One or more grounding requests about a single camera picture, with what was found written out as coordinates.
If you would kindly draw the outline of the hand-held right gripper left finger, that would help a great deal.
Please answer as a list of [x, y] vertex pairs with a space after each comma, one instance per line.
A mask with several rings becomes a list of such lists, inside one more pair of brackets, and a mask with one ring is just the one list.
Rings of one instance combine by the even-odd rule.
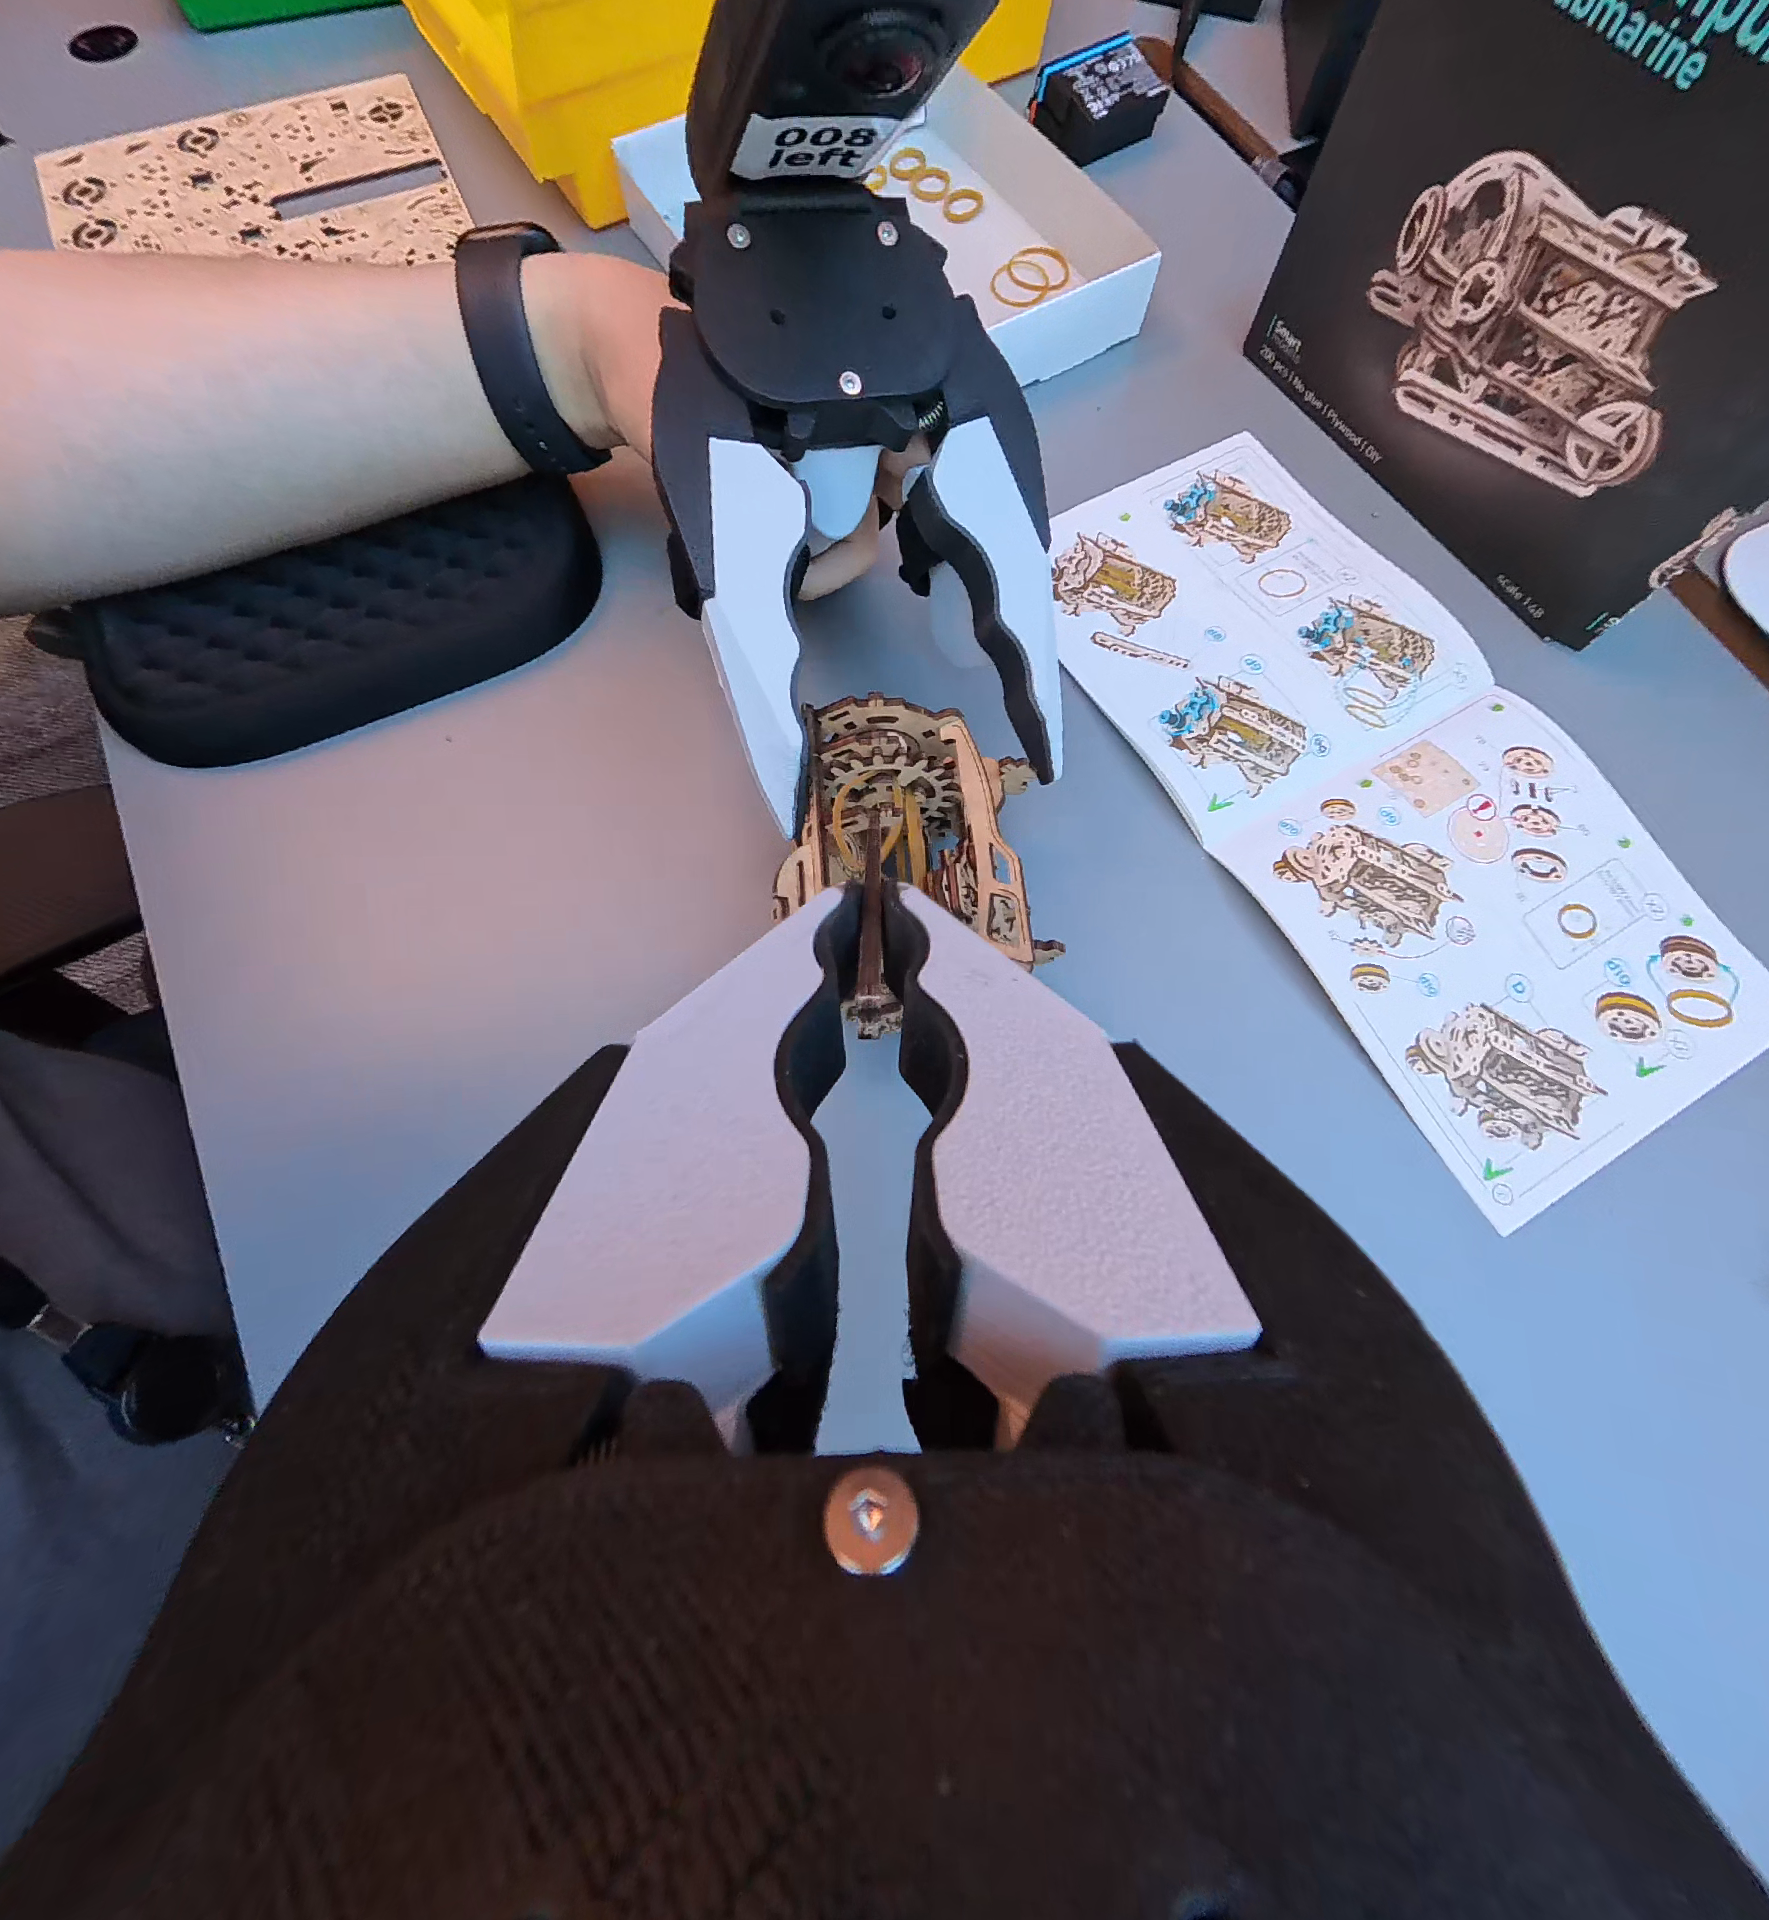
[[838, 1323], [814, 1113], [844, 1072], [825, 891], [644, 1028], [490, 1311], [493, 1357], [687, 1380], [761, 1451], [811, 1451]]

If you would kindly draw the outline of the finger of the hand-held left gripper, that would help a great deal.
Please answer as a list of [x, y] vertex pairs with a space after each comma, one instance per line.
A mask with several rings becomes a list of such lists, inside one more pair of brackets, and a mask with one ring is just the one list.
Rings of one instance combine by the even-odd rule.
[[936, 568], [964, 584], [976, 644], [1040, 781], [1063, 770], [1063, 708], [1049, 522], [1028, 415], [949, 427], [897, 517], [900, 580], [920, 596]]
[[769, 449], [709, 442], [714, 587], [700, 625], [752, 772], [779, 829], [796, 835], [805, 738], [792, 573], [806, 495]]

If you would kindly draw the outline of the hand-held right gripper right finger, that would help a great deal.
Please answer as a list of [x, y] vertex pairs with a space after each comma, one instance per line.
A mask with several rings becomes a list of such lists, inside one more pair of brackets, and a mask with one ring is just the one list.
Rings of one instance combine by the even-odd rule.
[[899, 1070], [930, 1109], [907, 1243], [921, 1444], [992, 1444], [1043, 1389], [1260, 1337], [1104, 1033], [911, 887]]

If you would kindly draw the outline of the wooden gear model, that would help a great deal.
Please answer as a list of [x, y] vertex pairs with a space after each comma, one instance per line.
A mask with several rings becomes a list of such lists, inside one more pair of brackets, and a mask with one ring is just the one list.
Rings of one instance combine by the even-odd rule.
[[883, 874], [920, 887], [1021, 967], [1063, 955], [1030, 919], [1021, 862], [997, 815], [1035, 781], [1028, 760], [979, 753], [964, 717], [873, 693], [806, 711], [801, 837], [774, 877], [774, 919], [864, 877], [864, 829]]

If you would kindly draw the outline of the wooden axle part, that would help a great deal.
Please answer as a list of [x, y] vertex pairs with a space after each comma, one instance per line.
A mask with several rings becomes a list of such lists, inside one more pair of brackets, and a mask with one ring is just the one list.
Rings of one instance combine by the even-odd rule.
[[897, 997], [886, 981], [886, 869], [889, 847], [900, 820], [880, 807], [864, 815], [860, 829], [861, 899], [858, 914], [858, 960], [852, 1019], [861, 1039], [880, 1039], [895, 1030]]

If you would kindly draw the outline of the person's left forearm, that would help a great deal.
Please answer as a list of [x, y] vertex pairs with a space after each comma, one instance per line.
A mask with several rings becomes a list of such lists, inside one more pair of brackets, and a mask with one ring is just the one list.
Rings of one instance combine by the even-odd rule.
[[449, 265], [0, 254], [0, 616], [521, 471]]

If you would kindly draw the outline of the black model kit box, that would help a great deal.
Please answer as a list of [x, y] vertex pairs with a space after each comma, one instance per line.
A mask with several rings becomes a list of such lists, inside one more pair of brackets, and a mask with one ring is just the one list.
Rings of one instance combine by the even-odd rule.
[[1769, 499], [1769, 3], [1383, 4], [1248, 356], [1585, 646]]

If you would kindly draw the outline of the person's left hand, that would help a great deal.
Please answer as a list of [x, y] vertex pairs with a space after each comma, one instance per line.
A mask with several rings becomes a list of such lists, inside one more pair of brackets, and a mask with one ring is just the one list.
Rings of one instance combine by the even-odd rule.
[[[653, 465], [659, 315], [668, 286], [650, 268], [602, 254], [539, 254], [521, 268], [535, 357], [552, 403], [590, 446], [630, 446]], [[907, 477], [930, 457], [926, 437], [883, 450], [873, 503], [854, 533], [810, 558], [801, 597], [816, 602], [860, 580], [880, 551], [880, 514], [900, 510]]]

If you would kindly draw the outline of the white shallow cardboard tray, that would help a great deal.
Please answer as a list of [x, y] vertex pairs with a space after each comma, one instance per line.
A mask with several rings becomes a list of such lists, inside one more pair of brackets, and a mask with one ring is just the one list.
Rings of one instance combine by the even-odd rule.
[[[921, 204], [903, 181], [884, 184], [908, 196], [917, 227], [945, 248], [952, 289], [973, 298], [1023, 385], [1139, 333], [1159, 272], [1158, 245], [991, 87], [954, 70], [897, 147], [921, 150], [954, 185], [984, 193], [986, 207], [973, 223], [949, 224], [937, 204]], [[1001, 306], [991, 291], [992, 272], [1031, 245], [1063, 254], [1073, 278], [1028, 311]]]

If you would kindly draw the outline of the black wristband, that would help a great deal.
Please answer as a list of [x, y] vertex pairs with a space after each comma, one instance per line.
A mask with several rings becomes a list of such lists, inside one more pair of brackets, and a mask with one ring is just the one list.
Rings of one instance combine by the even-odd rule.
[[535, 254], [558, 254], [535, 223], [505, 223], [465, 233], [454, 251], [465, 343], [490, 413], [505, 441], [535, 474], [578, 475], [609, 464], [552, 403], [535, 357], [521, 268]]

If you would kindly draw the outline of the yellow plastic bin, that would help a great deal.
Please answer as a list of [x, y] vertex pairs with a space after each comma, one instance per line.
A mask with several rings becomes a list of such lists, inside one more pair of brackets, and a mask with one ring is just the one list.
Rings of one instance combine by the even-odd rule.
[[[415, 26], [488, 113], [533, 179], [561, 185], [590, 228], [625, 216], [613, 144], [689, 109], [706, 30], [719, 8], [757, 19], [777, 4], [407, 3]], [[980, 30], [959, 66], [992, 83], [1042, 60], [1049, 3], [964, 4]]]

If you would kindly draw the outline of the small black electronic device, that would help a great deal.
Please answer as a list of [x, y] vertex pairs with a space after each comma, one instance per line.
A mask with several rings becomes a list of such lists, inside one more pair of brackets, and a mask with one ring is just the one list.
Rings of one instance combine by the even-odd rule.
[[1079, 167], [1152, 137], [1169, 87], [1138, 38], [1116, 33], [1040, 67], [1026, 117]]

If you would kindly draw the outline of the black padded wrist rest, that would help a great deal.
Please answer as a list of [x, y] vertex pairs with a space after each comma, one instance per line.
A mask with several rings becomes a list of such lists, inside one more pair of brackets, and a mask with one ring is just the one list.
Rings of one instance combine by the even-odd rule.
[[565, 479], [526, 477], [223, 573], [73, 608], [110, 731], [182, 769], [259, 762], [507, 675], [593, 611]]

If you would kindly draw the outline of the illustrated instruction booklet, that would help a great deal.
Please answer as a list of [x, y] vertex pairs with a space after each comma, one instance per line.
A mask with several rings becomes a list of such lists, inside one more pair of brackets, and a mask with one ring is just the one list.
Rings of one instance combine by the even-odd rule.
[[1051, 525], [1063, 669], [1509, 1235], [1769, 1048], [1769, 972], [1254, 437]]

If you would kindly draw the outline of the green plastic bin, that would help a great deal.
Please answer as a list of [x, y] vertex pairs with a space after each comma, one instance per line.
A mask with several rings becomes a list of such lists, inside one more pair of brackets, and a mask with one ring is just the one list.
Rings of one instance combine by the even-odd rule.
[[183, 19], [200, 33], [228, 33], [287, 20], [368, 13], [397, 6], [388, 0], [182, 0]]

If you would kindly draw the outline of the laser-cut plywood sheet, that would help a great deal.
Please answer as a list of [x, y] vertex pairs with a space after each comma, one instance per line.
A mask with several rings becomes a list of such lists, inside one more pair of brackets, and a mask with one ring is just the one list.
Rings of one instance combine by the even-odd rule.
[[34, 157], [51, 238], [73, 254], [424, 265], [471, 227], [403, 76]]

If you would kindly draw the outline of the dark brown chair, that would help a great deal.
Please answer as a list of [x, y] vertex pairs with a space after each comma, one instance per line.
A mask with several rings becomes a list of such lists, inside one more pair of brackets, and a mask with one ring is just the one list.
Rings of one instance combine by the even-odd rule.
[[141, 926], [107, 785], [0, 807], [0, 990]]

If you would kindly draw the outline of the person's grey clothing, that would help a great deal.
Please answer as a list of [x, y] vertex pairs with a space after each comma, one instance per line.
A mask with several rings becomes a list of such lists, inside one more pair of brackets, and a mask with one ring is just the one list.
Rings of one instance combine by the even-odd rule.
[[[182, 1094], [0, 1032], [0, 1256], [58, 1309], [231, 1334]], [[0, 1857], [120, 1688], [231, 1464], [144, 1448], [30, 1334], [0, 1330]]]

